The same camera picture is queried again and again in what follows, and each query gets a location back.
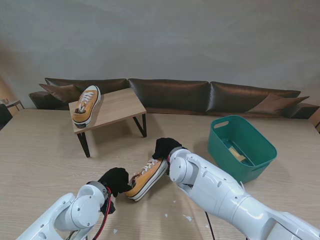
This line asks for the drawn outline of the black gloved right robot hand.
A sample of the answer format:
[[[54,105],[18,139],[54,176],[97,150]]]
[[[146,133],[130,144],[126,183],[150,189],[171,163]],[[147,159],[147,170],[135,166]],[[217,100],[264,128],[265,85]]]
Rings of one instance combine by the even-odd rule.
[[[161,137],[156,140],[155,151],[152,158],[157,160],[160,158],[167,159],[168,155],[174,148],[181,147],[182,145],[173,138]]]

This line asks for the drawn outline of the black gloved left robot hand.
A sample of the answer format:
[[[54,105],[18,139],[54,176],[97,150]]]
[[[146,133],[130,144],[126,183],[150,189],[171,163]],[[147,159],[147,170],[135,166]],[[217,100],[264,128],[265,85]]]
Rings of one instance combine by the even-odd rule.
[[[129,185],[129,174],[122,167],[111,168],[98,180],[98,182],[106,188],[109,188],[115,198],[118,194],[128,192],[132,189]]]

